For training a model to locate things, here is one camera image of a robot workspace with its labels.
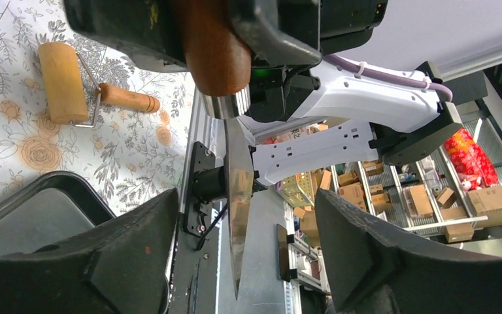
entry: cable tie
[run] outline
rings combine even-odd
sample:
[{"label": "cable tie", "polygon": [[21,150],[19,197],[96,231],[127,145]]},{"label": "cable tie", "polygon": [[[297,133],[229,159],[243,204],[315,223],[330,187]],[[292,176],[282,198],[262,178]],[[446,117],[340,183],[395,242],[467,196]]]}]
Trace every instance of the cable tie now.
[{"label": "cable tie", "polygon": [[363,74],[363,72],[365,71],[365,67],[368,65],[368,63],[366,63],[365,61],[361,61],[359,62],[359,66],[360,66],[360,69],[359,71],[355,74],[355,77],[357,79],[360,79],[361,78],[361,75]]},{"label": "cable tie", "polygon": [[426,86],[422,88],[422,91],[426,93],[426,91],[430,88],[430,84],[432,84],[432,80],[429,77],[424,77],[422,79],[422,82],[426,83]]}]

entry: knife blade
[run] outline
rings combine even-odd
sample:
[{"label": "knife blade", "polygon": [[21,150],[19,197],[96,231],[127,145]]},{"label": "knife blade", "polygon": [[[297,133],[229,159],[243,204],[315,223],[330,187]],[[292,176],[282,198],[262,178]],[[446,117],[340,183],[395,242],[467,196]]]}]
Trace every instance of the knife blade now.
[{"label": "knife blade", "polygon": [[235,297],[239,293],[243,251],[253,195],[254,169],[242,126],[236,118],[224,120],[226,131],[226,186],[230,253]]}]

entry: cardboard box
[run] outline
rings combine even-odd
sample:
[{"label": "cardboard box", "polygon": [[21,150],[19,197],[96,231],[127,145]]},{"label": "cardboard box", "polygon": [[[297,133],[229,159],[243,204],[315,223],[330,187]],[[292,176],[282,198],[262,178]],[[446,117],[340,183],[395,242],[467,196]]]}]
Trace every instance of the cardboard box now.
[{"label": "cardboard box", "polygon": [[416,217],[413,218],[429,218],[434,214],[432,205],[428,200],[428,194],[424,185],[415,185],[409,188],[410,198],[414,206]]},{"label": "cardboard box", "polygon": [[359,182],[359,176],[357,175],[355,170],[352,170],[351,172],[346,172],[338,176],[339,186],[346,186],[357,182]]},{"label": "cardboard box", "polygon": [[467,193],[476,216],[488,216],[488,220],[479,221],[478,227],[502,226],[502,186],[483,188]]},{"label": "cardboard box", "polygon": [[381,194],[384,193],[384,186],[381,184],[373,184],[369,186],[369,190],[371,195]]},{"label": "cardboard box", "polygon": [[307,213],[307,211],[303,207],[294,207],[293,208],[293,214],[295,216],[299,217],[299,219],[303,219],[303,217],[305,217],[306,213]]},{"label": "cardboard box", "polygon": [[322,124],[322,123],[319,123],[316,128],[319,130],[319,131],[325,131],[325,130],[328,130],[328,125],[327,124]]},{"label": "cardboard box", "polygon": [[339,195],[351,204],[359,207],[363,211],[367,211],[365,203],[365,192],[361,183],[354,183],[339,188]]},{"label": "cardboard box", "polygon": [[376,194],[371,197],[376,214],[380,214],[393,208],[392,203],[390,203],[390,195],[388,193]]},{"label": "cardboard box", "polygon": [[332,172],[324,170],[322,173],[322,179],[320,179],[320,184],[318,188],[323,188],[324,190],[330,189],[330,181],[332,180]]},{"label": "cardboard box", "polygon": [[[444,221],[468,217],[467,212],[462,207],[446,208],[442,209],[440,212]],[[475,230],[473,229],[472,224],[469,223],[454,224],[445,227],[445,238],[449,243],[469,241],[473,238],[474,234]]]},{"label": "cardboard box", "polygon": [[416,214],[416,209],[414,208],[414,204],[412,202],[412,197],[410,196],[409,188],[403,189],[403,197],[405,199],[405,207],[409,212],[409,217],[414,218],[418,215]]},{"label": "cardboard box", "polygon": [[372,162],[363,162],[363,168],[367,172],[367,176],[371,175],[379,175],[384,172],[384,164],[379,160],[375,160]]},{"label": "cardboard box", "polygon": [[448,187],[443,188],[443,190],[441,190],[440,194],[438,194],[438,197],[436,198],[436,202],[443,208],[451,207],[451,205],[453,205],[456,200],[457,195],[455,195],[455,192]]},{"label": "cardboard box", "polygon": [[324,169],[320,168],[310,172],[311,175],[314,175],[316,179],[316,185],[320,186],[320,181],[322,180],[322,175],[324,174]]},{"label": "cardboard box", "polygon": [[299,222],[299,229],[307,235],[309,244],[312,247],[320,246],[320,236],[316,226],[316,216],[314,211],[307,211],[305,216]]}]

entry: red package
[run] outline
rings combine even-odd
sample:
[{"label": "red package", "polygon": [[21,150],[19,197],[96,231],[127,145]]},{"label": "red package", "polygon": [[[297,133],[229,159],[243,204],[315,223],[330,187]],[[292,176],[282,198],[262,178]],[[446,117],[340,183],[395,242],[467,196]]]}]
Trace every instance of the red package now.
[{"label": "red package", "polygon": [[481,177],[483,187],[499,183],[494,165],[466,129],[460,129],[445,141],[444,148],[462,177]]}]

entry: white robot arm segment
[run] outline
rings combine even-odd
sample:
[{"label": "white robot arm segment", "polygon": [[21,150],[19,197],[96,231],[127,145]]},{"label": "white robot arm segment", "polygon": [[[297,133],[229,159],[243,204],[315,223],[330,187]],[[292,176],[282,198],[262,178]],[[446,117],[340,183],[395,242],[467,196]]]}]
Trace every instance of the white robot arm segment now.
[{"label": "white robot arm segment", "polygon": [[325,131],[291,141],[258,145],[253,153],[257,181],[265,186],[295,175],[342,162],[376,160],[378,152],[369,148],[373,139],[370,124],[349,120]]},{"label": "white robot arm segment", "polygon": [[[419,81],[425,77],[420,71],[406,73],[367,67],[393,75],[404,73],[404,77]],[[311,69],[311,75],[320,78],[320,88],[312,91],[292,118],[337,116],[382,124],[395,131],[409,133],[438,116],[439,97],[433,90],[423,91],[365,76],[356,77],[355,73],[339,71],[326,61]]]},{"label": "white robot arm segment", "polygon": [[[425,77],[420,71],[367,67],[419,81]],[[439,116],[440,99],[433,90],[358,77],[326,61],[311,74],[321,79],[321,87],[306,98],[292,118],[337,116],[353,120],[288,142],[258,145],[253,161],[261,184],[268,186],[302,171],[343,162],[378,159],[377,150],[369,146],[373,139],[370,122],[410,133]]]}]

